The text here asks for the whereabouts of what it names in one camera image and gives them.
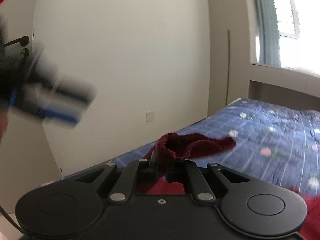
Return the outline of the dark red long-sleeve sweater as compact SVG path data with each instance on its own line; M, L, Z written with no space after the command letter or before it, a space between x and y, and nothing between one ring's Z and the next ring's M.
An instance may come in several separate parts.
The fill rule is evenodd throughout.
M160 137L143 158L149 160L155 153L156 160L167 165L172 161L215 156L234 150L238 145L230 136L215 139L200 133L179 135L174 132ZM300 233L306 239L319 239L319 196L302 198L307 204L308 214Z

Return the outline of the white door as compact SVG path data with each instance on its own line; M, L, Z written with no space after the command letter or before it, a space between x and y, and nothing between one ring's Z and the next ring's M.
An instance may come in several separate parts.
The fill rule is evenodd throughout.
M1 20L5 40L32 37L36 0L4 0ZM44 127L39 120L14 109L1 142L1 206L15 211L25 193L48 181L61 178Z

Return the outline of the blue plaid floral quilt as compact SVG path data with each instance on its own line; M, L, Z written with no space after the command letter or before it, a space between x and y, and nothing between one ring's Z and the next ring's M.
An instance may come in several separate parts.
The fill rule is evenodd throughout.
M52 123L44 130L64 176L107 160L125 166L146 154L162 135L175 131L211 138L228 135L236 141L232 150L197 159L201 167L216 162L302 195L319 195L318 111L244 99L186 127L159 117L121 123L89 111L75 127Z

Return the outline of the beige window sill ledge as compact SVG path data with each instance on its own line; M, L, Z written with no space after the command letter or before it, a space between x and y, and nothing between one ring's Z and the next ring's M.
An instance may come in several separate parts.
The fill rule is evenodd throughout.
M248 97L291 109L319 111L319 75L252 63Z

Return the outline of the light blue left curtain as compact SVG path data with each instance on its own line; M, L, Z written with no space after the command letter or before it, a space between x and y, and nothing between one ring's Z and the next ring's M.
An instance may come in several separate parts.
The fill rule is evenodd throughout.
M259 62L280 66L279 29L273 0L255 0L259 27Z

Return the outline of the white wall socket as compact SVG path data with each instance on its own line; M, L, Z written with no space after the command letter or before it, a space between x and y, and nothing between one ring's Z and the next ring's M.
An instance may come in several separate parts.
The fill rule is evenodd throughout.
M146 122L152 122L155 119L155 112L148 111L146 112Z

